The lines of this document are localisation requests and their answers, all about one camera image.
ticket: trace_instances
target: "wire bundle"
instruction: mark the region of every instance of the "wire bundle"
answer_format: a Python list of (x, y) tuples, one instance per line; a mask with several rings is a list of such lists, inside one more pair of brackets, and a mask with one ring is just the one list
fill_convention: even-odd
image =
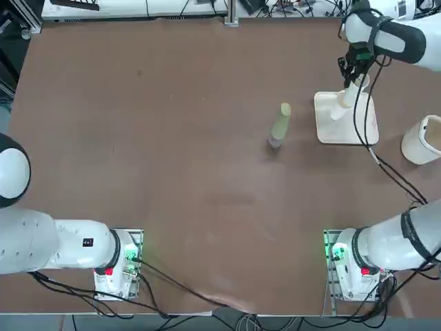
[(235, 331), (242, 331), (243, 325), (245, 323), (245, 330), (246, 331), (288, 331), (297, 321), (298, 317), (291, 317), (289, 318), (288, 322), (286, 324), (277, 329), (277, 330), (268, 330), (264, 328), (256, 315), (254, 314), (244, 314), (236, 323)]

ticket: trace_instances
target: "small bottle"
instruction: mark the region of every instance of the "small bottle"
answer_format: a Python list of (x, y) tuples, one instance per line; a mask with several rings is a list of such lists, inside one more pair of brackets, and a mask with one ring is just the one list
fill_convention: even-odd
[(289, 118), (291, 116), (291, 106), (288, 103), (282, 103), (277, 120), (273, 124), (268, 143), (272, 148), (279, 148), (288, 131)]

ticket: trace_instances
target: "white cup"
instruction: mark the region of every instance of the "white cup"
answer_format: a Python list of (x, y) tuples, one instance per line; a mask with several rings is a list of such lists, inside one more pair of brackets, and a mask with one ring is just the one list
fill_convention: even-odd
[(401, 152), (414, 164), (425, 164), (441, 157), (441, 117), (428, 115), (406, 132)]

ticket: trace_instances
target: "paper cup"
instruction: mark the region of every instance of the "paper cup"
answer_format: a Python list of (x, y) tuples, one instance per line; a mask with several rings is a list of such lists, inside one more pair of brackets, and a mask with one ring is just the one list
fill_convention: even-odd
[(425, 164), (441, 157), (441, 117), (428, 115), (406, 132), (401, 152), (414, 164)]

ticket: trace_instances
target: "cable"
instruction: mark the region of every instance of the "cable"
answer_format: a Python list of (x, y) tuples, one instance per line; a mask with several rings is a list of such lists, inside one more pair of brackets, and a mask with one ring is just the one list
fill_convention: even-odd
[(154, 331), (161, 331), (164, 330), (165, 326), (170, 323), (171, 319), (166, 320), (159, 328), (155, 329)]
[(418, 8), (424, 14), (430, 13), (435, 7), (435, 0), (432, 0), (432, 6), (430, 8), (421, 8), (421, 5), (422, 3), (417, 4), (416, 8)]
[(159, 330), (160, 331), (165, 331), (165, 330), (169, 330), (169, 329), (175, 328), (176, 326), (178, 326), (178, 325), (180, 325), (182, 323), (185, 323), (186, 321), (189, 321), (190, 319), (195, 319), (196, 317), (198, 317), (198, 316), (187, 317), (186, 319), (183, 319), (182, 321), (179, 321), (179, 322), (177, 322), (177, 323), (175, 323), (175, 324), (173, 324), (171, 326), (167, 326), (166, 328), (158, 329), (158, 331)]
[(361, 12), (374, 12), (374, 13), (380, 15), (380, 16), (384, 16), (384, 15), (381, 13), (381, 11), (379, 11), (378, 9), (375, 9), (375, 8), (356, 8), (356, 9), (351, 10), (349, 13), (347, 13), (347, 14), (342, 18), (342, 21), (341, 21), (341, 23), (340, 23), (340, 28), (338, 29), (338, 33), (337, 33), (337, 37), (338, 37), (339, 39), (342, 39), (342, 37), (341, 37), (342, 27), (343, 27), (343, 24), (346, 23), (346, 20), (347, 20), (351, 15), (353, 15), (353, 14), (358, 14), (358, 13), (361, 13)]
[(212, 4), (214, 14), (217, 15), (218, 13), (216, 11), (216, 8), (214, 7), (214, 0), (209, 0), (209, 2)]
[(306, 320), (306, 319), (303, 319), (303, 320), (305, 321), (306, 324), (308, 324), (308, 325), (310, 325), (310, 326), (312, 326), (312, 327), (318, 328), (318, 329), (333, 328), (333, 327), (335, 327), (335, 326), (339, 326), (339, 325), (346, 324), (346, 323), (350, 322), (354, 317), (357, 316), (358, 312), (361, 310), (361, 308), (363, 307), (363, 305), (367, 302), (367, 299), (369, 299), (369, 297), (374, 293), (374, 291), (376, 291), (376, 290), (378, 289), (378, 286), (380, 286), (381, 283), (382, 283), (382, 282), (378, 282), (378, 283), (372, 288), (372, 290), (367, 294), (366, 298), (362, 301), (362, 303), (361, 303), (360, 306), (357, 308), (357, 310), (356, 310), (356, 311), (355, 311), (350, 317), (345, 317), (345, 321), (343, 321), (343, 322), (338, 322), (338, 323), (335, 323), (335, 324), (333, 324), (333, 325), (321, 326), (321, 325), (315, 325), (315, 324), (312, 324), (311, 322), (309, 322), (309, 321)]
[(156, 309), (156, 311), (158, 312), (159, 316), (161, 316), (163, 319), (173, 319), (173, 318), (175, 318), (175, 317), (171, 317), (169, 314), (167, 314), (166, 312), (163, 312), (161, 309), (159, 309), (158, 304), (156, 303), (156, 299), (154, 298), (153, 289), (150, 286), (150, 283), (147, 281), (147, 279), (142, 274), (138, 274), (138, 277), (147, 286), (147, 289), (148, 289), (149, 294), (150, 294), (150, 299), (152, 300), (152, 303), (153, 303), (153, 307)]
[[(397, 285), (397, 279), (394, 276), (393, 277), (392, 290), (395, 290), (396, 285)], [(383, 318), (382, 318), (382, 321), (380, 322), (380, 324), (378, 324), (378, 325), (369, 325), (369, 324), (366, 324), (366, 322), (363, 322), (363, 325), (365, 325), (365, 326), (367, 326), (368, 328), (371, 328), (371, 329), (379, 329), (379, 328), (381, 328), (384, 325), (384, 323), (386, 321), (386, 318), (387, 318), (387, 308), (388, 308), (388, 305), (386, 304), (386, 306), (384, 307), (384, 315), (383, 315)]]
[(271, 10), (264, 17), (272, 17), (272, 13), (273, 13), (273, 10), (274, 10), (275, 7), (277, 7), (277, 3), (275, 3), (274, 5), (271, 6)]
[(418, 273), (420, 276), (423, 276), (424, 278), (430, 279), (431, 281), (439, 281), (439, 280), (440, 280), (439, 277), (432, 277), (432, 276), (429, 276), (429, 275), (427, 275), (427, 274), (423, 274), (421, 271), (417, 271), (417, 273)]
[[(354, 110), (353, 110), (353, 126), (355, 128), (358, 140), (360, 141), (361, 145), (364, 146), (366, 149), (368, 149), (368, 151), (370, 151), (370, 153), (372, 153), (372, 156), (374, 157), (374, 159), (376, 159), (376, 163), (378, 164), (378, 166), (380, 167), (380, 169), (390, 178), (392, 179), (398, 186), (400, 186), (407, 194), (409, 194), (410, 196), (412, 196), (415, 201), (417, 201), (419, 204), (424, 205), (427, 204), (428, 201), (427, 199), (422, 195), (422, 193), (414, 186), (412, 185), (408, 180), (406, 180), (404, 178), (404, 176), (402, 176), (395, 168), (393, 168), (391, 165), (389, 165), (385, 160), (383, 160), (381, 157), (379, 157), (372, 149), (371, 149), (371, 145), (368, 142), (367, 139), (367, 114), (368, 114), (368, 110), (369, 110), (369, 102), (371, 100), (371, 96), (372, 96), (372, 92), (373, 92), (373, 88), (375, 87), (375, 84), (378, 80), (378, 77), (380, 76), (380, 73), (382, 71), (382, 68), (385, 66), (388, 66), (390, 64), (390, 62), (385, 65), (385, 60), (386, 57), (383, 56), (383, 60), (382, 63), (380, 63), (380, 68), (377, 71), (377, 74), (373, 80), (371, 89), (369, 91), (368, 97), (367, 97), (367, 102), (366, 102), (366, 109), (365, 109), (365, 118), (364, 118), (364, 129), (365, 129), (365, 140), (363, 141), (360, 132), (358, 131), (357, 128), (357, 122), (356, 122), (356, 110), (357, 110), (357, 106), (358, 106), (358, 101), (360, 99), (360, 94), (361, 94), (361, 90), (363, 87), (363, 83), (365, 82), (366, 79), (366, 75), (364, 74), (361, 78), (361, 82), (360, 82), (360, 87), (358, 88), (357, 91), (357, 95), (356, 95), (356, 100), (354, 103)], [(387, 169), (384, 167), (388, 167), (388, 169), (390, 169), (396, 176), (398, 176), (402, 181), (404, 181), (418, 196), (419, 198), (412, 192), (410, 191), (410, 189), (406, 188), (404, 185), (402, 185), (397, 179), (395, 179), (391, 173), (389, 173), (387, 171)]]
[(288, 322), (286, 322), (284, 324), (283, 327), (279, 328), (279, 329), (268, 329), (268, 328), (264, 328), (262, 326), (262, 324), (260, 324), (260, 321), (258, 320), (258, 317), (256, 315), (256, 323), (258, 324), (259, 328), (261, 328), (262, 331), (281, 331), (281, 330), (286, 330), (287, 328), (291, 327), (291, 325), (296, 321), (297, 317), (290, 317)]
[(219, 301), (216, 300), (212, 300), (209, 299), (207, 297), (204, 297), (203, 295), (197, 293), (196, 291), (194, 291), (193, 289), (183, 285), (182, 283), (179, 283), (178, 281), (174, 280), (173, 278), (171, 278), (170, 276), (166, 275), (164, 272), (160, 271), (158, 268), (152, 266), (151, 264), (144, 262), (141, 259), (138, 259), (136, 257), (132, 258), (132, 261), (134, 262), (138, 262), (141, 263), (143, 265), (146, 265), (148, 268), (152, 269), (153, 271), (157, 272), (158, 274), (160, 274), (162, 277), (165, 277), (167, 280), (171, 281), (174, 285), (177, 285), (178, 287), (180, 287), (181, 289), (193, 294), (195, 297), (198, 297), (199, 299), (202, 299), (208, 303), (214, 304), (214, 305), (218, 305), (219, 307), (228, 307), (228, 305), (225, 305), (224, 303), (221, 303)]
[(302, 317), (302, 318), (300, 319), (300, 322), (299, 322), (298, 325), (297, 325), (296, 331), (300, 331), (300, 327), (302, 326), (304, 320), (305, 320), (304, 317)]
[(263, 8), (260, 9), (260, 11), (257, 13), (256, 18), (259, 17), (260, 14), (262, 14)]
[(374, 88), (375, 84), (377, 83), (378, 77), (379, 77), (380, 74), (381, 74), (381, 70), (383, 69), (383, 65), (384, 65), (385, 61), (386, 61), (386, 55), (383, 56), (383, 61), (382, 61), (381, 65), (380, 65), (380, 69), (378, 69), (378, 71), (377, 71), (377, 75), (376, 75), (375, 78), (373, 79), (373, 82), (372, 82), (371, 88), (370, 88), (370, 90), (369, 90), (369, 94), (367, 95), (364, 129), (365, 129), (365, 142), (366, 142), (365, 144), (366, 144), (366, 146), (369, 146), (369, 147), (371, 147), (371, 146), (369, 145), (368, 141), (367, 141), (367, 114), (368, 114), (368, 110), (369, 110), (369, 103), (370, 103), (370, 100), (371, 100), (371, 96), (372, 96), (373, 88)]
[(212, 315), (212, 317), (214, 317), (215, 319), (217, 319), (218, 321), (220, 321), (223, 325), (227, 326), (230, 330), (234, 331), (234, 328), (228, 324), (227, 322), (225, 322), (224, 320), (222, 320), (221, 318), (217, 317), (216, 315)]
[(304, 14), (299, 9), (297, 9), (295, 7), (293, 7), (292, 9), (293, 9), (293, 11), (298, 12), (301, 15), (301, 17), (305, 18)]
[(145, 9), (147, 11), (147, 18), (150, 18), (150, 14), (149, 14), (149, 3), (148, 0), (145, 0)]
[(287, 13), (285, 12), (285, 6), (283, 5), (283, 1), (280, 2), (280, 5), (282, 6), (283, 14), (286, 17)]
[(336, 9), (338, 8), (338, 3), (337, 3), (337, 1), (336, 1), (336, 2), (332, 2), (331, 0), (325, 0), (325, 2), (328, 2), (328, 3), (332, 4), (332, 5), (334, 5), (334, 8), (333, 8), (332, 12), (329, 13), (329, 12), (326, 11), (327, 16), (331, 16), (331, 17), (333, 17), (333, 16), (334, 16), (334, 13), (336, 12)]
[(182, 8), (181, 13), (179, 14), (179, 17), (182, 17), (182, 14), (184, 13), (184, 10), (186, 9), (189, 2), (190, 2), (190, 0), (187, 0), (187, 2), (184, 5), (184, 8)]
[[(66, 295), (70, 295), (70, 296), (74, 296), (74, 297), (78, 297), (78, 298), (80, 298), (80, 299), (82, 299), (83, 301), (85, 301), (88, 305), (90, 305), (91, 307), (93, 307), (94, 309), (96, 309), (96, 311), (99, 313), (99, 314), (101, 314), (101, 315), (103, 315), (103, 316), (105, 316), (105, 317), (118, 317), (118, 318), (120, 318), (120, 319), (132, 319), (133, 317), (122, 317), (121, 315), (118, 315), (115, 311), (113, 311), (113, 309), (111, 309), (110, 307), (109, 307), (109, 305), (108, 304), (106, 304), (106, 303), (104, 303), (104, 302), (102, 302), (102, 301), (100, 301), (100, 300), (98, 300), (98, 299), (96, 299), (96, 298), (94, 298), (94, 297), (90, 297), (90, 296), (88, 296), (88, 295), (84, 295), (84, 294), (79, 294), (79, 293), (76, 293), (76, 292), (74, 292), (73, 290), (69, 290), (69, 292), (66, 292), (66, 291), (63, 291), (63, 290), (59, 290), (59, 289), (56, 289), (56, 288), (53, 288), (53, 287), (51, 287), (51, 286), (49, 286), (49, 285), (47, 285), (47, 284), (45, 284), (44, 282), (42, 282), (42, 280), (40, 280), (40, 279), (37, 279), (37, 278), (34, 278), (36, 281), (37, 281), (37, 283), (39, 283), (40, 285), (42, 285), (43, 287), (45, 287), (45, 288), (47, 288), (47, 289), (49, 289), (49, 290), (51, 290), (51, 291), (53, 291), (53, 292), (58, 292), (58, 293), (63, 293), (63, 294), (66, 294)], [(96, 307), (93, 303), (90, 303), (88, 300), (86, 300), (85, 298), (88, 298), (88, 299), (90, 299), (90, 300), (92, 300), (92, 301), (96, 301), (96, 302), (98, 302), (98, 303), (101, 303), (102, 305), (104, 305), (112, 314), (106, 314), (104, 311), (102, 311), (100, 308), (98, 308), (98, 307)]]
[(311, 13), (311, 16), (314, 17), (314, 13), (313, 13), (312, 7), (311, 7), (311, 5), (309, 5), (308, 0), (305, 0), (305, 2), (307, 4), (307, 6), (308, 6), (308, 11)]
[[(53, 281), (53, 280), (49, 279), (49, 277), (45, 276), (44, 274), (41, 274), (40, 272), (30, 272), (30, 274), (37, 281), (40, 280), (40, 281), (42, 281), (44, 283), (49, 283), (49, 284), (52, 284), (52, 285), (55, 285), (55, 286), (59, 286), (59, 287), (62, 287), (62, 288), (74, 291), (74, 292), (84, 292), (84, 293), (90, 293), (90, 294), (93, 294), (93, 295), (101, 294), (103, 296), (112, 297), (112, 298), (115, 298), (115, 299), (118, 299), (118, 300), (122, 300), (124, 302), (131, 303), (133, 305), (138, 305), (140, 307), (148, 308), (150, 310), (158, 312), (154, 307), (152, 307), (150, 305), (146, 305), (144, 303), (139, 303), (139, 302), (136, 302), (136, 301), (133, 301), (133, 300), (130, 300), (130, 299), (125, 299), (125, 298), (119, 297), (119, 296), (111, 294), (111, 293), (106, 293), (106, 292), (96, 291), (96, 290), (85, 290), (85, 289), (81, 289), (81, 288), (76, 288), (74, 286), (66, 285), (66, 284), (63, 284), (63, 283), (59, 283), (57, 281)], [(50, 290), (54, 290), (55, 292), (60, 292), (60, 293), (64, 293), (64, 294), (67, 294), (67, 295), (74, 295), (76, 297), (86, 297), (84, 294), (79, 294), (79, 293), (72, 294), (71, 292), (66, 292), (66, 291), (57, 290), (57, 289), (51, 289), (51, 288), (50, 288)], [(106, 305), (101, 300), (98, 300), (98, 299), (96, 299), (94, 297), (89, 297), (89, 299), (97, 301), (97, 302), (105, 305), (108, 308), (108, 305)]]
[(78, 329), (76, 328), (76, 323), (75, 323), (75, 315), (72, 315), (72, 324), (74, 325), (74, 330), (78, 331)]

